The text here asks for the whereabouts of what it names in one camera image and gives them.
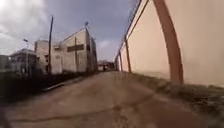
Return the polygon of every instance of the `cloud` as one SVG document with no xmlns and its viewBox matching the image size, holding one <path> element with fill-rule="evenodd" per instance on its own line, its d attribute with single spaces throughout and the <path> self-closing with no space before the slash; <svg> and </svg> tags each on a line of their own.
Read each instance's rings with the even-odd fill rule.
<svg viewBox="0 0 224 128">
<path fill-rule="evenodd" d="M 99 48 L 104 49 L 104 48 L 108 47 L 110 43 L 111 42 L 109 40 L 104 40 L 104 41 L 99 43 Z"/>
<path fill-rule="evenodd" d="M 45 0 L 0 0 L 0 17 L 0 32 L 8 34 L 0 36 L 2 54 L 24 46 L 25 42 L 20 41 L 24 38 L 35 41 L 45 33 L 49 22 Z"/>
<path fill-rule="evenodd" d="M 117 54 L 119 41 L 116 40 L 103 40 L 97 45 L 98 59 L 113 61 Z"/>
</svg>

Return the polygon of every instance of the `wall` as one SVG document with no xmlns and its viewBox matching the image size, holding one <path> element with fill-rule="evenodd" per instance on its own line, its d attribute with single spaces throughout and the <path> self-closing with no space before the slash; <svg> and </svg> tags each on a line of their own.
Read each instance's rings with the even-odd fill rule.
<svg viewBox="0 0 224 128">
<path fill-rule="evenodd" d="M 133 73 L 169 79 L 167 50 L 161 25 L 153 2 L 146 3 L 147 0 L 142 0 L 127 34 L 131 69 Z M 122 61 L 125 62 L 123 69 L 127 70 L 126 49 L 123 48 L 121 52 Z"/>
<path fill-rule="evenodd" d="M 92 70 L 96 71 L 98 69 L 98 64 L 97 64 L 97 50 L 96 50 L 96 43 L 93 38 L 91 38 L 91 61 L 92 61 Z"/>
<path fill-rule="evenodd" d="M 121 57 L 122 57 L 123 71 L 128 72 L 128 60 L 127 60 L 126 45 L 123 45 L 121 48 Z"/>
<path fill-rule="evenodd" d="M 37 41 L 35 52 L 38 57 L 37 68 L 42 71 L 42 73 L 46 74 L 46 66 L 48 62 L 46 61 L 45 55 L 48 55 L 49 43 L 48 41 Z M 51 69 L 52 74 L 60 74 L 62 73 L 62 55 L 60 52 L 54 50 L 54 46 L 51 48 Z"/>
<path fill-rule="evenodd" d="M 224 85 L 224 1 L 166 0 L 187 83 Z"/>
<path fill-rule="evenodd" d="M 77 51 L 77 62 L 75 59 L 75 52 L 67 52 L 67 47 L 74 46 L 75 45 L 75 38 L 76 38 L 76 44 L 83 44 L 84 50 Z M 85 29 L 79 31 L 78 33 L 75 33 L 74 35 L 70 36 L 66 40 L 62 42 L 64 45 L 64 59 L 63 59 L 63 68 L 67 71 L 71 72 L 77 72 L 77 68 L 79 72 L 86 71 L 87 67 L 87 53 L 86 53 L 86 33 Z"/>
<path fill-rule="evenodd" d="M 224 1 L 164 1 L 177 34 L 184 82 L 224 87 Z M 149 0 L 146 3 L 147 0 L 142 0 L 126 36 L 131 69 L 133 73 L 169 79 L 168 54 L 161 23 L 154 2 Z M 127 70 L 125 48 L 122 46 L 119 52 L 122 62 L 118 56 L 118 67 L 121 70 L 122 64 Z"/>
</svg>

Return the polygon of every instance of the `brown stripe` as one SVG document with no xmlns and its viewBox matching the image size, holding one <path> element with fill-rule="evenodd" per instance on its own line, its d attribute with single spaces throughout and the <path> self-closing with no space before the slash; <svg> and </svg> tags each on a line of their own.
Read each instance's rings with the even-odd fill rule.
<svg viewBox="0 0 224 128">
<path fill-rule="evenodd" d="M 164 33 L 170 65 L 171 81 L 175 84 L 183 83 L 183 67 L 180 48 L 173 21 L 164 0 L 154 0 L 154 5 Z"/>
<path fill-rule="evenodd" d="M 130 62 L 130 55 L 129 55 L 129 45 L 128 45 L 128 41 L 127 41 L 126 37 L 125 37 L 124 41 L 125 41 L 125 45 L 126 45 L 126 54 L 127 54 L 127 61 L 128 61 L 128 72 L 131 73 L 132 71 L 131 71 L 131 62 Z"/>
</svg>

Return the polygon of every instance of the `alley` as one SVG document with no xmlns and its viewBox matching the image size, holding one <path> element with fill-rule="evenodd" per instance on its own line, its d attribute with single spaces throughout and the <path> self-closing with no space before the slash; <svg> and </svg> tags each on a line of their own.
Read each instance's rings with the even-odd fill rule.
<svg viewBox="0 0 224 128">
<path fill-rule="evenodd" d="M 203 117 L 117 72 L 5 109 L 12 128 L 204 128 Z"/>
</svg>

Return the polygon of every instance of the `long wall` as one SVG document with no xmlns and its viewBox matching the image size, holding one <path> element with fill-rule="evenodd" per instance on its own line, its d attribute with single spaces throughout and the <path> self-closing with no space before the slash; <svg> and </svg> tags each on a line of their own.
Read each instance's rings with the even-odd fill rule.
<svg viewBox="0 0 224 128">
<path fill-rule="evenodd" d="M 170 79 L 167 42 L 154 1 L 141 1 L 126 35 L 131 71 Z M 164 1 L 177 35 L 184 82 L 224 85 L 224 1 Z M 124 43 L 119 52 L 122 62 L 117 61 L 118 67 L 122 64 L 128 71 Z"/>
</svg>

